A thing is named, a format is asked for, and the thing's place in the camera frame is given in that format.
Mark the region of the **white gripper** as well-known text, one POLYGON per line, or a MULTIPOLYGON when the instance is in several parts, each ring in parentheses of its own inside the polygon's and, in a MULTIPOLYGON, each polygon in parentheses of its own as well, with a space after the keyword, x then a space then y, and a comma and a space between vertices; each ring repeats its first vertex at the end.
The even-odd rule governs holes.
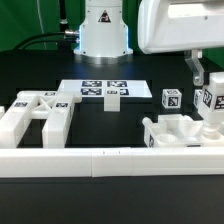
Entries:
POLYGON ((142 0, 138 45, 145 54, 184 51, 193 84, 204 84, 198 49, 224 46, 224 0, 142 0))

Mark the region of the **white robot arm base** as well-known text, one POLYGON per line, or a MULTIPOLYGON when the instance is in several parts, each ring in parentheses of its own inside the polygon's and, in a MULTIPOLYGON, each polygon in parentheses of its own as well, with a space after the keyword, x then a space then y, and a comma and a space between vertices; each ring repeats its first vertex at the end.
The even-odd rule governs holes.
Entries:
POLYGON ((122 17, 123 0, 85 0, 85 19, 79 26, 77 61, 91 64, 129 62, 128 26, 122 17))

